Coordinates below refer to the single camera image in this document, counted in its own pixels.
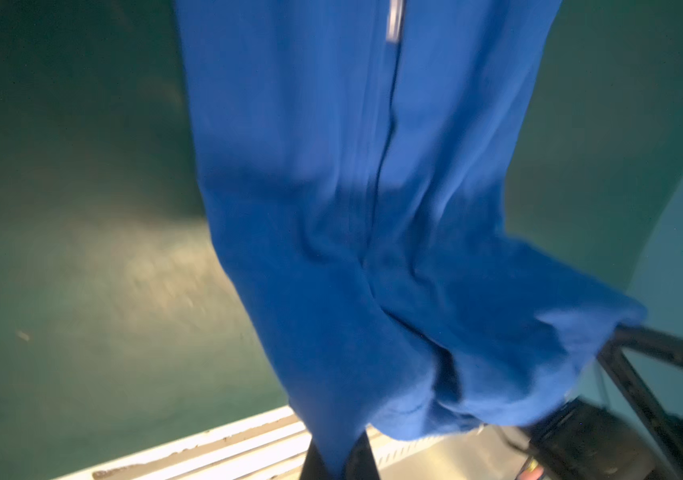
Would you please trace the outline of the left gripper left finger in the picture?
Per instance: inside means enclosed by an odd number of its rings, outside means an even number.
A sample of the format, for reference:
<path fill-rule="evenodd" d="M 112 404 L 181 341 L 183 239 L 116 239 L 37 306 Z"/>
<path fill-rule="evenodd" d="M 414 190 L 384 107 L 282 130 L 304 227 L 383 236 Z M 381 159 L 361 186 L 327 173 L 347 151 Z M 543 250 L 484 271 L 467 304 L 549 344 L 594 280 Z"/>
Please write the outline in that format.
<path fill-rule="evenodd" d="M 311 441 L 308 446 L 299 480 L 332 480 L 314 441 Z"/>

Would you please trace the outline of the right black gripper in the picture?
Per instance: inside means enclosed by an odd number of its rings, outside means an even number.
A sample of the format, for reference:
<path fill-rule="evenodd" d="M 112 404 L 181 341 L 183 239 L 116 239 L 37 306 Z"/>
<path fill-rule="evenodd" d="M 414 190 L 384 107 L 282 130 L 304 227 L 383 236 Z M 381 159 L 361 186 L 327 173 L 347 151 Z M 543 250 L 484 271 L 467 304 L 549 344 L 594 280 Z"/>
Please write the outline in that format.
<path fill-rule="evenodd" d="M 626 349 L 683 370 L 683 338 L 645 327 L 619 327 L 597 362 L 651 439 L 605 408 L 573 400 L 523 429 L 527 452 L 549 479 L 683 479 L 683 417 L 659 403 L 623 353 Z"/>

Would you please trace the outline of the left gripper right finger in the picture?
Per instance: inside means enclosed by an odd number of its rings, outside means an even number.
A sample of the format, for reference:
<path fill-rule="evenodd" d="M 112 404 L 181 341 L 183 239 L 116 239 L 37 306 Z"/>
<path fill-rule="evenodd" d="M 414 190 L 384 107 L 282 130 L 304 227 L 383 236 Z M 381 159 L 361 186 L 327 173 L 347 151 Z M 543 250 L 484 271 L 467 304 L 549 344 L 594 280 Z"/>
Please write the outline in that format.
<path fill-rule="evenodd" d="M 345 464 L 346 480 L 381 480 L 377 460 L 373 455 L 373 448 L 369 442 L 367 432 L 363 432 L 355 442 L 347 464 Z"/>

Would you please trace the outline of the blue printed t-shirt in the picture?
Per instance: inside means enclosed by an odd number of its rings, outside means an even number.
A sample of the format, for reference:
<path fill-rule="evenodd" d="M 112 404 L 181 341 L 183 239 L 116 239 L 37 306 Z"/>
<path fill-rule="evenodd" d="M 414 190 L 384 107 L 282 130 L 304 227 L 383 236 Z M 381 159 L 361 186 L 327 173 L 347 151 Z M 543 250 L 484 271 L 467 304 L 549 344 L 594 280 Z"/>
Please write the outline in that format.
<path fill-rule="evenodd" d="M 556 1 L 179 1 L 212 244 L 322 463 L 557 410 L 645 308 L 505 233 Z"/>

